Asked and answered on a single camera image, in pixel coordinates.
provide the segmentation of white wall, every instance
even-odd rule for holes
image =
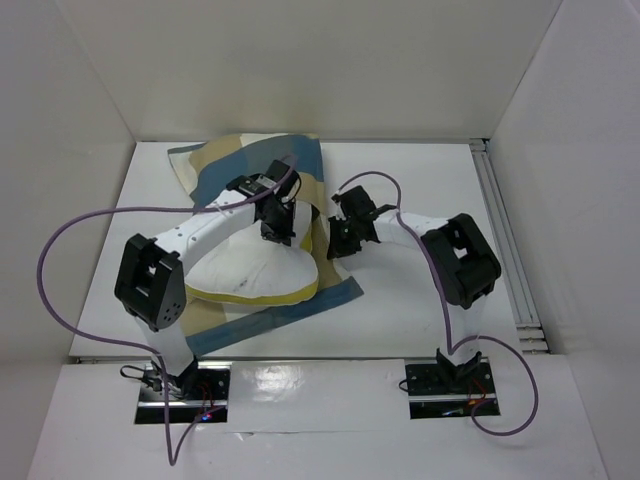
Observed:
[[[560,0],[58,0],[138,139],[483,137]]]
[[[640,471],[634,3],[565,0],[491,141],[536,307],[570,356],[612,480]]]
[[[71,336],[35,287],[37,256],[78,213],[112,205],[133,140],[53,2],[0,3],[0,465],[25,478]],[[77,322],[106,219],[53,252],[46,279]]]

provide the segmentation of white floor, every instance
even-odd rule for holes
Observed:
[[[174,468],[163,427],[133,424],[137,382],[119,365],[69,365],[29,479],[606,479],[566,359],[529,361],[538,418],[505,439],[469,419],[409,420],[401,360],[236,363],[229,423],[197,427]],[[527,417],[531,390],[515,363],[496,380],[503,416],[480,421],[506,430]]]
[[[118,206],[190,206],[167,158],[184,143],[139,143]],[[364,170],[392,174],[403,187],[404,210],[435,217],[471,214],[492,245],[493,235],[468,145],[323,143],[325,183],[330,195]],[[363,184],[378,204],[395,201],[386,180]],[[133,319],[113,295],[126,240],[137,232],[155,235],[189,214],[121,214],[114,217],[86,300],[79,327],[120,339],[144,341]],[[367,244],[344,259],[365,294],[342,307],[243,341],[210,356],[233,357],[420,357],[432,356],[443,335],[442,312],[426,262],[417,251]],[[514,314],[504,277],[489,296],[483,333],[517,345]],[[492,354],[491,346],[483,351]],[[140,355],[128,347],[75,338],[71,355]]]

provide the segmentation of folded cloth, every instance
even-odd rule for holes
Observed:
[[[294,154],[298,158],[296,170],[302,180],[296,199],[301,205],[310,205],[312,211],[310,229],[302,235],[303,239],[299,241],[299,251],[296,254],[303,258],[302,254],[306,253],[305,250],[310,250],[317,271],[316,280],[309,283],[310,267],[304,267],[304,272],[298,275],[304,279],[296,280],[295,284],[302,288],[296,289],[287,285],[281,287],[283,290],[278,294],[284,295],[284,298],[274,299],[276,296],[274,288],[269,290],[274,295],[256,294],[260,289],[254,288],[251,291],[234,290],[235,295],[225,296],[221,291],[234,284],[237,281],[237,275],[230,273],[229,279],[225,279],[225,270],[219,269],[215,277],[212,275],[211,283],[207,285],[206,268],[203,267],[200,270],[194,268],[200,274],[195,279],[191,276],[187,278],[187,283],[191,285],[187,289],[187,307],[180,321],[187,343],[196,355],[203,355],[302,320],[343,305],[362,295],[363,292],[358,283],[339,262],[327,260],[329,242],[324,227],[326,223],[324,175],[320,142],[317,137],[286,134],[229,135],[204,144],[174,148],[168,153],[180,183],[198,208],[215,200],[233,178],[265,172],[274,159]],[[239,232],[241,235],[238,238],[241,237],[242,241],[221,244],[214,249],[214,252],[220,249],[218,253],[221,254],[226,249],[227,253],[233,252],[234,258],[239,258],[238,249],[245,248],[246,242],[252,241],[250,235],[253,235],[256,241],[265,242],[256,235],[257,230],[253,228],[253,233]],[[304,225],[298,228],[302,229],[299,230],[300,233],[304,232]],[[278,249],[288,248],[273,245]],[[287,254],[282,250],[278,252],[282,255]],[[216,255],[212,254],[211,258],[207,259],[213,262],[210,266],[224,265],[221,255],[218,255],[217,259],[215,257]],[[280,272],[283,279],[288,273],[292,272]]]

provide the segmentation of cable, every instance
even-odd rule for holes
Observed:
[[[478,339],[479,340],[487,340],[489,342],[497,343],[498,345],[500,345],[500,346],[506,348],[507,350],[509,350],[520,361],[520,363],[522,363],[522,365],[524,366],[525,370],[527,371],[527,375],[529,376],[529,380],[531,382],[531,387],[533,389],[533,408],[531,409],[531,414],[529,415],[527,420],[525,420],[525,422],[522,425],[520,425],[517,428],[514,428],[513,430],[508,430],[506,432],[497,432],[497,431],[494,431],[494,430],[489,430],[488,428],[483,427],[482,425],[480,425],[480,423],[478,422],[478,419],[476,418],[475,413],[476,413],[476,411],[478,410],[479,407],[481,407],[482,405],[484,405],[486,402],[488,402],[490,400],[485,400],[483,402],[479,402],[471,409],[471,420],[476,425],[476,427],[478,427],[481,431],[483,431],[484,433],[487,433],[489,435],[493,435],[495,437],[509,437],[511,435],[516,435],[517,433],[522,432],[529,425],[531,425],[531,423],[535,419],[536,415],[538,414],[538,407],[539,407],[539,404],[540,404],[540,393],[538,391],[538,383],[536,382],[536,379],[535,379],[535,377],[533,375],[533,372],[531,371],[531,368],[529,367],[529,364],[524,359],[522,354],[520,354],[512,346],[510,346],[509,344],[503,342],[502,340],[500,340],[498,338],[490,337],[488,335],[474,335],[474,336],[470,336],[470,337],[465,337],[462,340],[460,340],[458,343],[453,345],[453,338],[452,338],[453,334],[452,334],[452,328],[451,328],[451,317],[449,316],[449,307],[448,307],[447,299],[445,298],[445,295],[444,295],[444,288],[442,286],[442,281],[440,280],[440,277],[439,277],[438,272],[436,270],[436,267],[435,267],[435,264],[433,262],[433,259],[431,258],[431,254],[429,253],[427,248],[422,243],[422,240],[420,239],[418,234],[416,232],[414,232],[413,229],[411,229],[411,227],[409,227],[402,220],[402,213],[400,211],[400,205],[401,205],[401,201],[402,201],[402,189],[401,189],[400,184],[398,183],[398,181],[395,178],[393,178],[391,175],[387,174],[387,173],[372,170],[372,171],[368,171],[368,172],[362,172],[362,173],[360,173],[358,175],[355,175],[354,177],[351,177],[349,180],[347,180],[346,182],[344,182],[340,186],[338,191],[341,191],[348,184],[350,184],[351,182],[353,182],[354,180],[356,180],[356,179],[358,179],[360,177],[364,177],[365,175],[377,175],[377,176],[384,177],[384,178],[388,179],[389,181],[391,181],[391,183],[393,183],[393,185],[396,187],[396,191],[397,191],[396,207],[398,208],[398,213],[396,214],[396,219],[398,220],[398,223],[400,224],[400,226],[404,230],[406,230],[407,233],[409,235],[411,235],[411,237],[415,240],[416,244],[418,245],[418,248],[420,249],[420,252],[422,253],[424,258],[426,259],[427,263],[429,264],[429,270],[431,272],[431,276],[433,278],[433,281],[434,281],[434,283],[436,285],[436,290],[438,291],[438,296],[440,297],[440,306],[442,307],[442,315],[444,317],[445,336],[446,336],[446,340],[447,340],[447,352],[448,352],[448,354],[449,355],[453,355],[458,350],[458,348],[460,348],[462,345],[464,345],[465,343],[468,343],[468,342],[470,342],[472,340],[478,340]]]
[[[51,304],[51,301],[49,300],[49,297],[47,296],[47,293],[45,291],[45,288],[44,288],[44,263],[45,263],[45,260],[47,258],[47,255],[49,254],[49,251],[51,250],[51,247],[56,242],[58,237],[60,237],[60,235],[62,235],[66,230],[68,230],[72,226],[76,225],[77,223],[80,223],[82,221],[88,220],[90,218],[99,217],[99,216],[102,216],[102,215],[111,215],[111,214],[115,214],[115,213],[130,213],[130,212],[154,212],[154,213],[161,212],[161,213],[195,213],[195,214],[199,214],[199,213],[209,213],[209,212],[214,212],[214,211],[230,210],[230,209],[233,209],[233,208],[238,208],[238,207],[242,207],[242,206],[245,206],[245,205],[249,205],[251,203],[255,203],[258,200],[261,200],[262,198],[266,197],[267,195],[270,195],[276,189],[278,189],[293,174],[293,172],[295,170],[296,163],[297,163],[297,157],[295,155],[287,155],[282,159],[282,161],[284,161],[284,160],[286,160],[288,158],[291,159],[291,165],[289,166],[289,170],[287,170],[287,173],[284,175],[284,177],[282,177],[278,182],[276,182],[275,185],[273,185],[271,188],[268,188],[264,192],[256,195],[255,197],[247,198],[246,200],[243,200],[241,202],[232,203],[232,204],[229,204],[229,205],[223,205],[221,207],[216,205],[216,206],[214,206],[212,208],[203,208],[203,209],[188,208],[188,207],[177,207],[177,208],[176,207],[116,207],[116,208],[105,208],[105,209],[102,209],[102,210],[96,210],[94,212],[89,212],[89,213],[85,213],[83,215],[79,215],[76,218],[73,218],[73,219],[69,220],[67,223],[62,225],[60,228],[58,228],[51,235],[49,240],[47,240],[47,242],[45,243],[44,247],[42,248],[42,252],[40,252],[40,257],[38,258],[38,265],[36,267],[36,282],[37,282],[37,286],[38,286],[38,294],[40,295],[40,300],[42,301],[44,307],[47,309],[49,314],[53,317],[53,319],[56,322],[58,322],[62,327],[66,328],[71,333],[73,333],[74,335],[77,335],[79,337],[83,337],[83,338],[86,338],[86,339],[89,339],[89,340],[94,340],[96,342],[108,343],[108,344],[111,344],[111,345],[121,345],[121,346],[125,346],[125,347],[139,348],[141,350],[145,350],[145,351],[155,355],[156,358],[158,359],[158,363],[160,364],[160,373],[162,374],[162,386],[163,386],[162,390],[163,390],[163,397],[164,397],[163,398],[163,400],[164,400],[164,432],[165,432],[165,438],[166,438],[166,442],[167,442],[167,457],[169,459],[169,465],[171,465],[172,467],[176,464],[176,462],[178,460],[178,453],[180,452],[180,447],[182,446],[182,442],[184,441],[184,439],[187,436],[187,434],[191,431],[191,429],[198,422],[202,421],[202,416],[198,415],[194,419],[194,421],[191,423],[191,425],[189,425],[187,427],[187,429],[184,431],[184,433],[180,437],[180,440],[178,441],[178,445],[176,446],[176,451],[175,451],[175,454],[174,454],[173,453],[172,443],[171,443],[171,424],[169,423],[169,376],[167,374],[166,365],[164,363],[162,355],[156,349],[154,349],[154,348],[152,348],[152,347],[150,347],[148,345],[145,345],[143,343],[130,342],[130,341],[127,341],[127,340],[117,340],[117,339],[113,339],[113,338],[94,335],[92,333],[86,333],[86,332],[83,332],[82,330],[74,327],[70,323],[68,323],[64,318],[62,318],[60,316],[60,314],[53,307],[53,305]],[[210,410],[209,412],[205,412],[205,415],[207,413],[215,411],[216,409]]]

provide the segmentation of striped cloth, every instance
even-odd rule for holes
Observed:
[[[363,294],[339,262],[327,260],[324,174],[316,136],[229,135],[200,145],[173,148],[168,153],[180,183],[196,207],[215,200],[233,178],[265,172],[273,159],[295,154],[296,170],[302,180],[296,198],[320,213],[311,223],[311,255],[318,268],[317,293],[295,305],[272,307],[215,303],[188,295],[180,321],[194,354],[203,355],[297,322]]]

